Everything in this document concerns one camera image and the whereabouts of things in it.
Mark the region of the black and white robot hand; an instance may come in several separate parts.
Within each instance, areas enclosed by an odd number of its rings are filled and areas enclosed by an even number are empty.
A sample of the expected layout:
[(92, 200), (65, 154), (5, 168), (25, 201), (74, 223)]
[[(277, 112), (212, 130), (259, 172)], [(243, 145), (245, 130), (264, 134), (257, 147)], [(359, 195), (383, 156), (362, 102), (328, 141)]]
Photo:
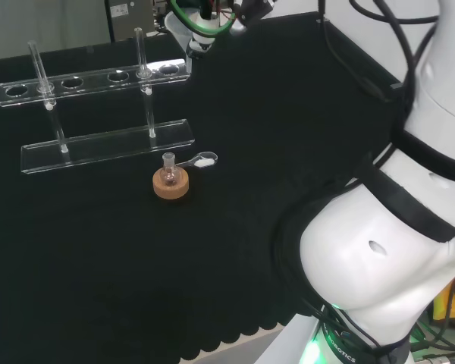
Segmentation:
[(186, 47), (190, 58), (200, 58), (224, 35), (241, 34), (272, 12), (275, 3), (258, 1), (169, 1), (170, 14), (191, 32)]

